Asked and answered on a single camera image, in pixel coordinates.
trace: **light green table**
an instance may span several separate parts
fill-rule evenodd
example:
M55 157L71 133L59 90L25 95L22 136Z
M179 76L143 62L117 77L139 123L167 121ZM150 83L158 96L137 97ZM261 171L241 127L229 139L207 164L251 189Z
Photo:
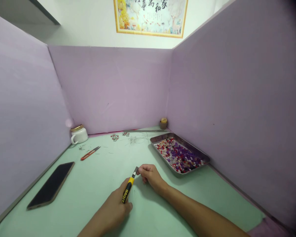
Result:
M136 166L155 164L160 175L173 187L220 213L244 231L261 223L264 214L246 201L209 166L184 178L176 178L153 150L150 138L162 133L117 133L90 138L71 146L0 223L0 237L77 236L110 193L129 177ZM84 161L80 158L101 148ZM56 167L76 164L55 201L26 211L35 194ZM153 189L136 176L129 201L133 210L120 228L108 236L196 236L185 220Z

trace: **scissors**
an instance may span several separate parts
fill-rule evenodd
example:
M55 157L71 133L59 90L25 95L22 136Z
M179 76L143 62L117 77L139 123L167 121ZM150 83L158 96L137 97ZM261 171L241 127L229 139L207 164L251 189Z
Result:
M87 157L89 157L90 155L92 155L94 152L96 152L98 149L100 149L100 146L94 148L93 150L91 150L89 153L85 154L83 157L81 157L81 160L85 160Z

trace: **painting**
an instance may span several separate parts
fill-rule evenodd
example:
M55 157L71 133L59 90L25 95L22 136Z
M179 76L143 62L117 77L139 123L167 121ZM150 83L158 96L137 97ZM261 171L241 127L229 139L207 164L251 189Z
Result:
M183 38L188 0L114 0L116 32Z

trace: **gold lid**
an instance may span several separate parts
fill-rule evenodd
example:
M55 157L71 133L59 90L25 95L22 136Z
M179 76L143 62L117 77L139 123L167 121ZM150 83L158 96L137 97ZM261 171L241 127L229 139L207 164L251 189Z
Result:
M81 124L81 125L79 125L79 126L77 126L77 127L71 128L70 131L71 131L71 132L75 132L75 131L78 131L78 130L80 130L80 129L82 129L82 128L83 128L83 124Z
M167 118L162 118L160 122L161 122L161 123L167 123L168 120L167 120Z

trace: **metal tray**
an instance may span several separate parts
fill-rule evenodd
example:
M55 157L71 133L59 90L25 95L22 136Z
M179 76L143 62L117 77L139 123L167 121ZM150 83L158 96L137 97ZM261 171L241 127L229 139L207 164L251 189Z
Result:
M157 144L159 144L162 140L164 139L168 139L168 138L174 138L174 140L178 143L178 145L181 145L182 147L190 150L196 157L200 158L203 161L203 164L200 165L199 167L188 171L186 173L180 173L177 172L170 164L169 162L166 160L166 158L164 158L162 156L162 154L160 153L160 151L157 149ZM175 176L177 177L184 177L185 175L200 169L201 167L207 165L210 163L210 158L207 154L205 154L204 152L202 152L201 150L197 149L196 147L194 147L193 145L191 145L190 143L188 143L187 141L185 141L184 139L180 138L179 136L177 136L174 133L166 133L157 137L153 137L150 139L150 142L152 144L152 146L154 147L154 149L156 150L156 152L160 155L160 157L162 158L162 160L167 164L167 166L169 167L169 169L174 173Z

